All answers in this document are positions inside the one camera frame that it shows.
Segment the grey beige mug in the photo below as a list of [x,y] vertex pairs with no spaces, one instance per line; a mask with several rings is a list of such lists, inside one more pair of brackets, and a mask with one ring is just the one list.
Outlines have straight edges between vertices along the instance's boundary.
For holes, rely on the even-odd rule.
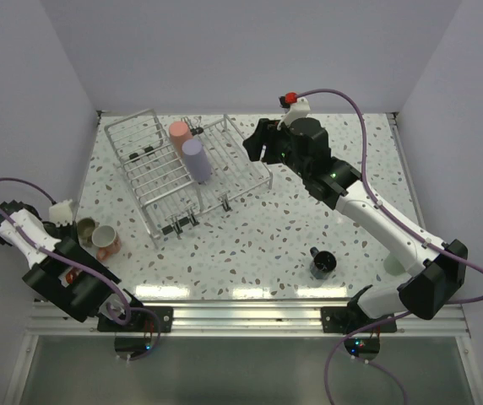
[[97,227],[97,223],[92,218],[82,218],[76,223],[77,235],[80,245],[91,247],[93,245],[92,235]]

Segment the pink textured mug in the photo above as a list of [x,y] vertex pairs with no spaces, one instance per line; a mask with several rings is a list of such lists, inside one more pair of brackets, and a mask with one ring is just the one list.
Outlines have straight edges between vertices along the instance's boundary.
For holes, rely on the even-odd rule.
[[91,240],[93,245],[97,248],[96,258],[100,262],[117,254],[122,247],[119,234],[110,225],[98,226],[93,231]]

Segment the dark blue glazed mug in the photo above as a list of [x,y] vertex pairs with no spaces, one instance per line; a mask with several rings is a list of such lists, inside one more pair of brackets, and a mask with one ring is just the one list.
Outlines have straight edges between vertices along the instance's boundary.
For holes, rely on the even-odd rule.
[[337,260],[330,251],[320,251],[317,247],[310,249],[312,262],[310,272],[315,279],[324,280],[328,278],[337,266]]

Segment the light green tumbler cup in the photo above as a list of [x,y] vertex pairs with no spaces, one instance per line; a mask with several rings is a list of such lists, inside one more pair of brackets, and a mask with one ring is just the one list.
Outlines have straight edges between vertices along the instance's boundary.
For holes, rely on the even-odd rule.
[[399,262],[399,260],[389,253],[383,261],[383,267],[386,273],[399,276],[405,272],[404,267]]

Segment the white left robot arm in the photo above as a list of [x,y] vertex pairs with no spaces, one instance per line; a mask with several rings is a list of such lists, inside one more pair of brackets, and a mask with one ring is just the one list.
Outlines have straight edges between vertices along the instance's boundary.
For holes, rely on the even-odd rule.
[[131,332],[146,323],[142,302],[79,244],[73,224],[56,226],[29,204],[2,202],[0,244],[20,251],[29,268],[23,281],[74,320],[103,316]]

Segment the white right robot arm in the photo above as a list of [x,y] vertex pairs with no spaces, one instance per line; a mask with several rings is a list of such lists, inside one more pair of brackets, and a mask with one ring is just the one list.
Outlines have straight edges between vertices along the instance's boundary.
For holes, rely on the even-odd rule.
[[328,133],[314,118],[298,118],[289,126],[268,118],[258,121],[242,143],[248,158],[268,165],[282,164],[298,175],[311,197],[343,214],[378,240],[409,274],[399,285],[366,286],[333,320],[343,333],[366,331],[377,320],[408,311],[431,320],[464,283],[468,256],[459,240],[441,244],[443,251],[417,241],[383,212],[367,194],[361,173],[332,155]]

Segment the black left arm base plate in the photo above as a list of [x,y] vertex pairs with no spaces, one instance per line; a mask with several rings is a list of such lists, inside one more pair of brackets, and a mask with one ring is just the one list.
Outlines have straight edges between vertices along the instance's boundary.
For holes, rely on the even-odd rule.
[[159,317],[160,324],[152,315],[133,310],[131,321],[126,326],[121,326],[105,316],[100,316],[96,330],[98,332],[150,332],[153,330],[156,333],[169,333],[174,320],[173,307],[151,306],[149,310]]

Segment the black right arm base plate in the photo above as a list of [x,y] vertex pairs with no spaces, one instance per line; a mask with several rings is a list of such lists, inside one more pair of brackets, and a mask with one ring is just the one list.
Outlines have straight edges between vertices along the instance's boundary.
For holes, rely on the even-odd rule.
[[371,319],[363,312],[351,310],[346,306],[324,306],[320,309],[320,316],[324,333],[346,335],[374,322],[391,319],[393,314],[387,314],[385,316],[380,316],[377,319]]

